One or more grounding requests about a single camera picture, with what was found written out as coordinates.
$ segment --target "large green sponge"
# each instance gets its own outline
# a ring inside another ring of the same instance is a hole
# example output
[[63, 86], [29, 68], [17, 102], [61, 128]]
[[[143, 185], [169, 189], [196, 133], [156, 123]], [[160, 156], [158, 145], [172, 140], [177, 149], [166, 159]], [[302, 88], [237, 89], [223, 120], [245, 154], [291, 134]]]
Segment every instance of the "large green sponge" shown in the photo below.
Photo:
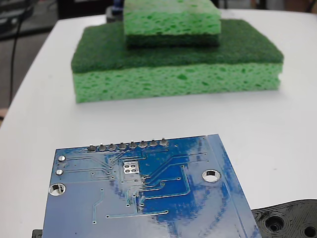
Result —
[[131, 47], [218, 45], [220, 11], [210, 0], [125, 0], [124, 32]]
[[243, 20], [222, 20], [217, 48], [127, 50], [122, 23], [85, 29], [72, 61], [77, 102], [276, 90], [283, 55]]

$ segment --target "blue circuit board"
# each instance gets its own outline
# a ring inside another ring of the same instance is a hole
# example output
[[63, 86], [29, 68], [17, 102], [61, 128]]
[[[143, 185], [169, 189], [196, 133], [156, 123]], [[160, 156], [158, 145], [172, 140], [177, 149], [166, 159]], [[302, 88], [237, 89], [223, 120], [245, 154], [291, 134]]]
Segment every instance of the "blue circuit board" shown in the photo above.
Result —
[[58, 149], [43, 238], [260, 238], [218, 135]]

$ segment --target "mounting hole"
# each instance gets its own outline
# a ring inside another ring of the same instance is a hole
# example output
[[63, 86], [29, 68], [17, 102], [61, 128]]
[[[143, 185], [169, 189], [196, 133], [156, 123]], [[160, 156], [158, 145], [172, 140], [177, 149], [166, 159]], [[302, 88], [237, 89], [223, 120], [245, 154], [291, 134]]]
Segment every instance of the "mounting hole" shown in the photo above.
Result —
[[265, 221], [265, 226], [271, 232], [278, 232], [284, 227], [284, 221], [278, 216], [271, 216]]
[[206, 182], [217, 182], [221, 177], [217, 170], [206, 170], [203, 172], [202, 176]]
[[315, 237], [316, 234], [317, 234], [317, 231], [314, 227], [307, 227], [305, 230], [304, 230], [304, 234], [307, 236], [307, 237]]
[[52, 196], [60, 196], [65, 193], [66, 187], [62, 183], [54, 183], [49, 188], [49, 194]]

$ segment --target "gray floor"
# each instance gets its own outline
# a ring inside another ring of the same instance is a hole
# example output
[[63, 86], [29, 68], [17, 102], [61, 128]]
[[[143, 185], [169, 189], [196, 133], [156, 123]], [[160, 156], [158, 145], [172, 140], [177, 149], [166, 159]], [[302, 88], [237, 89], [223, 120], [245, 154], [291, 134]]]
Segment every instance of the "gray floor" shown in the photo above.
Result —
[[[14, 94], [49, 34], [19, 38], [14, 64]], [[9, 106], [10, 61], [13, 40], [0, 41], [0, 108]]]

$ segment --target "white tabletop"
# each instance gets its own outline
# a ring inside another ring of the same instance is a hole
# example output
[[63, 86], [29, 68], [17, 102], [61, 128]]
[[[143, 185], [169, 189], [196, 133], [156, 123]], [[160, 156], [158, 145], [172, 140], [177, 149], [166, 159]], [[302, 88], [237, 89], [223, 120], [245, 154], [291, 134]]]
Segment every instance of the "white tabletop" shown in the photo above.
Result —
[[70, 62], [84, 27], [61, 20], [0, 129], [1, 237], [41, 229], [56, 148], [219, 133], [252, 209], [317, 199], [317, 16], [232, 10], [285, 55], [279, 91], [76, 104]]

